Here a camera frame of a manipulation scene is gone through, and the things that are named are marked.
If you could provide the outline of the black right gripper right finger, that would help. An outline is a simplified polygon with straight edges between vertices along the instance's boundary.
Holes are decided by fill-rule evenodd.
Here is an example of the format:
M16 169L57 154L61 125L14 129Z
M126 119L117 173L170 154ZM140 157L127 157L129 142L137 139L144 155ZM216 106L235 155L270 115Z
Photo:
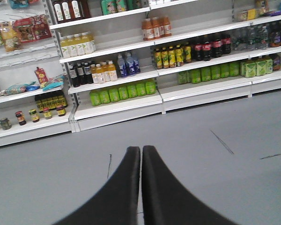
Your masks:
M233 225L173 175L154 146L143 147L141 191L147 225Z

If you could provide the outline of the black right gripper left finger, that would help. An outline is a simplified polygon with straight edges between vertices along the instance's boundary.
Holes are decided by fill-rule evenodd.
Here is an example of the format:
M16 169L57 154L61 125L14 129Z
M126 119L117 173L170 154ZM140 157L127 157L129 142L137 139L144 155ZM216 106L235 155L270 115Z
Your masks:
M136 225L141 150L130 146L103 187L57 225Z

